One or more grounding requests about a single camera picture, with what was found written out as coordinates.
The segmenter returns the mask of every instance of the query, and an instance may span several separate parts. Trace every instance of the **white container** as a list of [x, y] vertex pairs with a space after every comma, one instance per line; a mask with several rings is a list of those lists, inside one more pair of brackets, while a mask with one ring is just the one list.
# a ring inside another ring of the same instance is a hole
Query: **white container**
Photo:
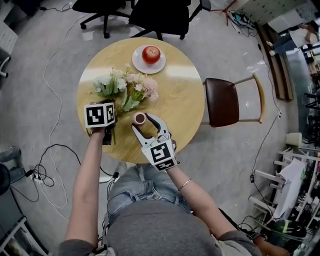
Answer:
[[142, 126], [146, 122], [147, 117], [145, 113], [135, 112], [134, 114], [132, 114], [131, 120], [132, 120], [132, 123], [134, 123], [135, 125]]
[[288, 145], [301, 147], [302, 144], [302, 134], [301, 132], [288, 133], [285, 138], [285, 143]]

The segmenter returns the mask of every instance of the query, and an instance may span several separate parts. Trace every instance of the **bracelet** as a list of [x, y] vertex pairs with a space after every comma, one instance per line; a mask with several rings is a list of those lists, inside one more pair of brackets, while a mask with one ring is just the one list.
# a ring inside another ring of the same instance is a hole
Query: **bracelet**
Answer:
[[184, 188], [184, 186], [187, 185], [188, 182], [191, 181], [191, 180], [192, 180], [192, 179], [187, 180], [187, 181], [178, 189], [178, 191], [180, 192], [180, 191]]

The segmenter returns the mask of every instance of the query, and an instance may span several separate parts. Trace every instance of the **brown chair seat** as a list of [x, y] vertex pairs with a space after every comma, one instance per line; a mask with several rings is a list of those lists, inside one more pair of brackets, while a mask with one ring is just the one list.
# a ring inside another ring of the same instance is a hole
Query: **brown chair seat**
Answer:
[[239, 121], [239, 102], [232, 82], [207, 78], [205, 80], [209, 122], [212, 127], [222, 127]]

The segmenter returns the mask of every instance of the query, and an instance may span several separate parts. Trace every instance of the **lap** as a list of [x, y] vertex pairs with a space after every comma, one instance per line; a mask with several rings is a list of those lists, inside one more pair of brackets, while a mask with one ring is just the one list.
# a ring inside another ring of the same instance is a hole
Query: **lap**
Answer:
[[111, 189], [107, 203], [107, 214], [110, 223], [116, 219], [121, 209], [140, 200], [165, 200], [182, 207], [187, 213], [190, 213], [191, 210], [186, 200], [178, 192], [166, 172], [160, 173], [155, 170], [157, 173], [149, 172], [149, 176], [144, 172], [145, 179], [147, 176], [148, 178], [154, 178], [154, 180], [141, 181], [138, 168], [131, 168], [119, 178]]

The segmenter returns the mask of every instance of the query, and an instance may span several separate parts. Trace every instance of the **white plate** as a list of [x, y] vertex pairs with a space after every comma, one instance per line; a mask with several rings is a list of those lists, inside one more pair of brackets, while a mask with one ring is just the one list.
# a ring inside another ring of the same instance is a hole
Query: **white plate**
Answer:
[[142, 73], [145, 73], [145, 74], [158, 73], [166, 65], [166, 56], [164, 52], [159, 47], [157, 47], [160, 50], [160, 59], [154, 64], [145, 63], [145, 61], [142, 59], [142, 51], [147, 46], [154, 46], [154, 45], [141, 45], [137, 49], [135, 49], [135, 51], [132, 54], [132, 63], [134, 67]]

